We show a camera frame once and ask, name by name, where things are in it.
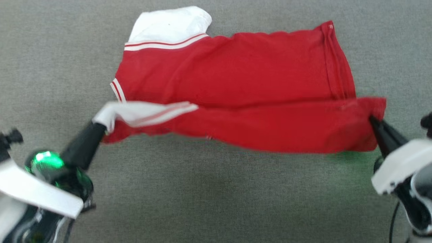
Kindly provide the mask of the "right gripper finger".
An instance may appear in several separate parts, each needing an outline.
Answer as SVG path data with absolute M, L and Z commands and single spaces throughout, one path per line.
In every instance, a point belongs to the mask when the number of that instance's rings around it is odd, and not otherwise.
M 378 120 L 376 117 L 370 116 L 369 122 L 383 158 L 387 158 L 392 152 L 409 142 L 404 135 L 385 120 Z

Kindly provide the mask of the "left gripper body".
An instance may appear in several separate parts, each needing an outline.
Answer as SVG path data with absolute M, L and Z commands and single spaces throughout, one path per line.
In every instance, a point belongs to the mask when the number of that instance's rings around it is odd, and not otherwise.
M 94 186 L 91 178 L 80 168 L 65 164 L 60 154 L 50 150 L 33 151 L 25 161 L 30 174 L 84 201 L 83 213 L 94 210 Z

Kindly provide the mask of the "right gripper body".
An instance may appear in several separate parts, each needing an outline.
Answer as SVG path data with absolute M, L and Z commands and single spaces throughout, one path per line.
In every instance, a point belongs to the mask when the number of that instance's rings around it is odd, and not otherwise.
M 398 198 L 414 234 L 431 234 L 431 157 L 379 157 L 373 187 Z

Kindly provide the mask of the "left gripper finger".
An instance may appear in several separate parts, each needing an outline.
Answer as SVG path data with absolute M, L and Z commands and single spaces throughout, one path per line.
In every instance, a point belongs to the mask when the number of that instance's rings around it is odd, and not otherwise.
M 61 152 L 60 157 L 64 164 L 88 170 L 106 131 L 103 124 L 92 121 L 88 123 Z

